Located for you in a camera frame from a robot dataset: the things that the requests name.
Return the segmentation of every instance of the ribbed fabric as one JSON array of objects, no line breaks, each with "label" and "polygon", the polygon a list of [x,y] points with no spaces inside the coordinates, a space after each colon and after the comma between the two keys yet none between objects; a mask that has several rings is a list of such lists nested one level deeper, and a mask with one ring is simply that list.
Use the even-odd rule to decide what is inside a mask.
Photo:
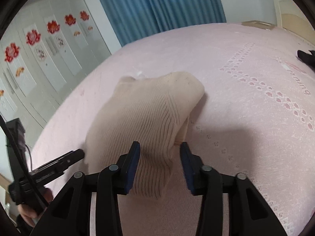
[{"label": "ribbed fabric", "polygon": [[143,80],[122,78],[87,134],[88,173],[116,163],[138,141],[141,156],[131,192],[162,197],[173,152],[185,139],[189,114],[203,94],[204,86],[186,72]]},{"label": "ribbed fabric", "polygon": [[221,0],[100,0],[122,46],[163,31],[225,23]]}]

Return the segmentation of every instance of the white wardrobe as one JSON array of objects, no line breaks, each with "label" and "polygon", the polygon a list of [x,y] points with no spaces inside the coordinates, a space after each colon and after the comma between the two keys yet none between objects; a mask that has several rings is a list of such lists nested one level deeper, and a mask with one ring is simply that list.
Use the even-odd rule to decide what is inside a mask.
[{"label": "white wardrobe", "polygon": [[111,54],[84,0],[24,6],[0,41],[0,113],[33,147],[56,109]]}]

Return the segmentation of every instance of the blue curtain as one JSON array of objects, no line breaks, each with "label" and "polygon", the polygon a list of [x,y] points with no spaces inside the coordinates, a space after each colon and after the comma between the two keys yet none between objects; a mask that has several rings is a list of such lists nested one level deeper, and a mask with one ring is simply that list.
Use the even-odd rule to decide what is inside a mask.
[{"label": "blue curtain", "polygon": [[226,22],[221,0],[100,0],[122,46],[163,31]]}]

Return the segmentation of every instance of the beige sock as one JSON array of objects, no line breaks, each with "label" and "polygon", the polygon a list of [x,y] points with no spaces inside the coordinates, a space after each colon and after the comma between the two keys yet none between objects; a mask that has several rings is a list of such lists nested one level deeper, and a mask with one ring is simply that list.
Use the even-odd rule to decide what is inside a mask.
[{"label": "beige sock", "polygon": [[189,114],[203,94],[204,86],[187,72],[142,80],[122,78],[88,131],[88,173],[116,163],[138,141],[141,156],[131,192],[162,197],[172,171],[173,152],[184,141]]}]

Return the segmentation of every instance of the mattress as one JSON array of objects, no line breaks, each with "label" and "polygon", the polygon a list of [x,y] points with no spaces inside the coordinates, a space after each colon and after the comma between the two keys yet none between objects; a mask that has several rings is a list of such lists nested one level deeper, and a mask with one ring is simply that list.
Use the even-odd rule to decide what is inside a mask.
[{"label": "mattress", "polygon": [[[246,173],[287,234],[298,235],[315,211],[315,73],[298,60],[299,49],[314,47],[284,29],[227,23],[175,29],[128,44],[59,107],[33,148],[33,167],[83,147],[92,120],[122,76],[187,71],[206,91],[190,115],[186,140],[192,152],[220,173]],[[48,187],[57,194],[82,164]],[[195,235],[200,203],[190,195],[175,154],[164,199],[119,196],[123,233]]]}]

